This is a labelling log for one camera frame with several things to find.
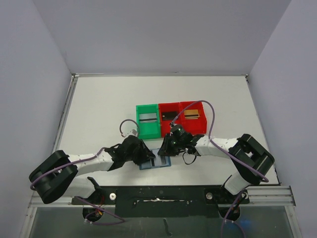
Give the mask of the white card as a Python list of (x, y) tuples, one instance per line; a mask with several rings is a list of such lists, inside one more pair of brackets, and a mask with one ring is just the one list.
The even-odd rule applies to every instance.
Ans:
[(155, 167), (168, 167), (171, 165), (169, 156), (158, 156), (154, 159)]

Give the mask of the blue leather card holder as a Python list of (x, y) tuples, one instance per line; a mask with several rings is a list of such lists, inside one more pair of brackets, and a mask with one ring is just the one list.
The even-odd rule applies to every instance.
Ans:
[(151, 158), (149, 161), (142, 163), (139, 166), (140, 170), (148, 170), (148, 169), (158, 169), (164, 167), (171, 167), (171, 160), (169, 156), (161, 156), (158, 154), (159, 149), (153, 149), (154, 158)]

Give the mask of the silver VIP card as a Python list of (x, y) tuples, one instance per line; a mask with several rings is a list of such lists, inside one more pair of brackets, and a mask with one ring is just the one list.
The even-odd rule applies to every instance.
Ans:
[(157, 121), (156, 113), (139, 114), (140, 123), (148, 123), (148, 122), (156, 122), (156, 121)]

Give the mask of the green plastic bin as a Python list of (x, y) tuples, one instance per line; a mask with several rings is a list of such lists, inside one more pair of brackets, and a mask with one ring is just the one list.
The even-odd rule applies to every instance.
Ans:
[(158, 104), (137, 105), (136, 119), (140, 139), (149, 140), (161, 137)]

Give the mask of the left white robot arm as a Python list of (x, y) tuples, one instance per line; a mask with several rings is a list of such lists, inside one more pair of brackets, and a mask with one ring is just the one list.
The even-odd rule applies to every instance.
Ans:
[(144, 141), (134, 135), (91, 154), (69, 155), (57, 150), (30, 173), (30, 188), (38, 193), (44, 204), (53, 203), (64, 194), (88, 198), (97, 184), (90, 178), (77, 177), (113, 171), (130, 161), (138, 166), (155, 157)]

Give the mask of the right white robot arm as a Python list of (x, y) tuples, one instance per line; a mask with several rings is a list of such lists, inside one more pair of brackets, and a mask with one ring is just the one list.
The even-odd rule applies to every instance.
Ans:
[(223, 186), (232, 195), (251, 185), (269, 182), (266, 174), (275, 162), (274, 157), (249, 134), (239, 138), (212, 139), (203, 134), (192, 135), (177, 124), (165, 135), (158, 155), (174, 157), (182, 152), (195, 157), (231, 159), (237, 172), (229, 176)]

